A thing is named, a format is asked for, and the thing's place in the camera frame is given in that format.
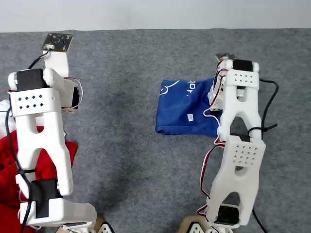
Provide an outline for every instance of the blue bag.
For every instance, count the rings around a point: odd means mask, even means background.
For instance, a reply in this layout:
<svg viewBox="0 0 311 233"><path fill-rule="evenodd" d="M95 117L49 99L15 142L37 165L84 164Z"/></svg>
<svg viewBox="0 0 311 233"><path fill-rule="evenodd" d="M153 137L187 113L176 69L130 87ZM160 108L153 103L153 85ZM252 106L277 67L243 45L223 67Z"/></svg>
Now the blue bag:
<svg viewBox="0 0 311 233"><path fill-rule="evenodd" d="M205 117L207 94L213 79L204 81L163 80L156 113L155 131L161 134L199 134L217 136L218 123Z"/></svg>

